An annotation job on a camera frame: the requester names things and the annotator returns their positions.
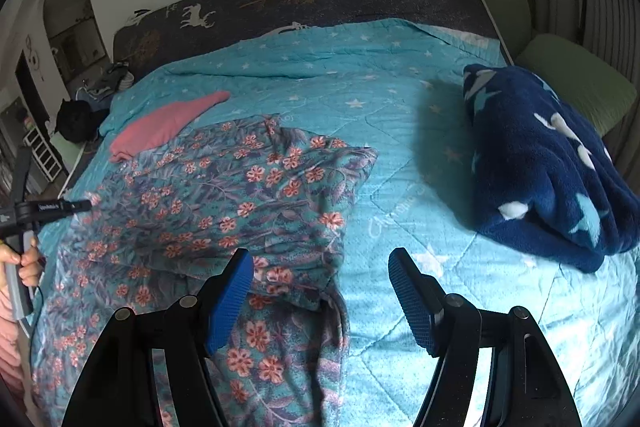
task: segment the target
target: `black bag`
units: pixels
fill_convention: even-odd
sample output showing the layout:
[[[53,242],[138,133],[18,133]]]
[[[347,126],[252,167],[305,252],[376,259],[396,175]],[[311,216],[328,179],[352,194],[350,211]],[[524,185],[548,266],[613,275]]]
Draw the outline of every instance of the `black bag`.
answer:
[[[56,117],[56,131],[65,140],[82,144],[96,137],[98,127],[108,114],[108,109],[93,112],[84,100],[63,100]]]

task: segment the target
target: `blue gripper pad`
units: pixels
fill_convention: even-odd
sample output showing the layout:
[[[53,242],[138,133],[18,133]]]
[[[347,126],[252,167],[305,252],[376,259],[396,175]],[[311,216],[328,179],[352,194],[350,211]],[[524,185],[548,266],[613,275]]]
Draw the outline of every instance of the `blue gripper pad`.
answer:
[[[226,344],[251,287],[254,279],[254,260],[251,254],[244,249],[237,250],[216,279],[220,279],[223,287],[209,314],[209,330],[204,343],[209,355]]]
[[[438,296],[444,298],[444,291],[433,277],[420,273],[404,248],[391,253],[388,268],[415,342],[432,357],[439,357],[444,308]]]

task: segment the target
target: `black door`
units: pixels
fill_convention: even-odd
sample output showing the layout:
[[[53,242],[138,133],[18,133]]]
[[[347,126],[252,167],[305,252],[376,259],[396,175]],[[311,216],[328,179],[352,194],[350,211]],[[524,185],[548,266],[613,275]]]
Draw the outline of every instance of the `black door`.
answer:
[[[29,111],[31,111],[35,124],[44,136],[49,136],[47,134],[47,128],[44,125],[45,122],[49,120],[49,113],[44,108],[44,104],[40,99],[40,95],[38,94],[36,85],[33,82],[33,77],[31,76],[31,71],[29,70],[29,65],[27,64],[27,59],[24,57],[24,53],[20,54],[18,66],[15,68],[15,78],[18,79],[22,96],[24,97],[24,101],[27,103]]]

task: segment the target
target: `person's arm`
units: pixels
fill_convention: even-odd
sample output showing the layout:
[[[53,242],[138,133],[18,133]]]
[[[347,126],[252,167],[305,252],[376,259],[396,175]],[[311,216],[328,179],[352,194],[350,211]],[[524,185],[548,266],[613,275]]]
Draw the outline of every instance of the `person's arm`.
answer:
[[[36,287],[42,274],[39,259],[38,240],[35,237],[31,239],[31,248],[22,257],[6,244],[0,245],[0,378],[18,398],[24,395],[24,375],[18,351],[18,324],[14,321],[12,313],[4,263],[22,264],[18,272],[22,282],[25,286]]]

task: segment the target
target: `bed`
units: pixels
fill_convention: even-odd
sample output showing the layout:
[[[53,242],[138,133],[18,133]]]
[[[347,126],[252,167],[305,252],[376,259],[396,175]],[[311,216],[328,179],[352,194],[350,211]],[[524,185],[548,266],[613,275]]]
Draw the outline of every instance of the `bed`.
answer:
[[[335,278],[350,347],[333,422],[410,425],[426,393],[435,363],[415,346],[386,273],[388,254],[400,246],[447,292],[479,308],[526,306],[558,358],[585,426],[608,424],[627,402],[640,380],[638,250],[608,257],[585,275],[492,243],[468,227],[472,143],[462,70],[473,62],[509,62],[482,0],[185,0],[121,29],[114,55],[127,59],[137,78],[150,74],[117,96],[102,128],[105,140],[72,197],[114,175],[108,145],[129,121],[215,89],[230,90],[231,99],[185,132],[279,114],[283,126],[378,151],[357,192]],[[256,62],[260,71],[252,72]],[[58,360],[68,363],[68,346],[51,346],[47,338],[46,315],[60,291],[51,274],[73,225],[55,223],[41,235],[48,263],[31,356],[36,376]],[[484,406],[489,355],[481,353],[468,425],[479,422]],[[68,378],[74,377],[71,369]],[[40,401],[55,410],[46,415],[52,423],[62,418],[66,400],[68,390],[53,403]]]

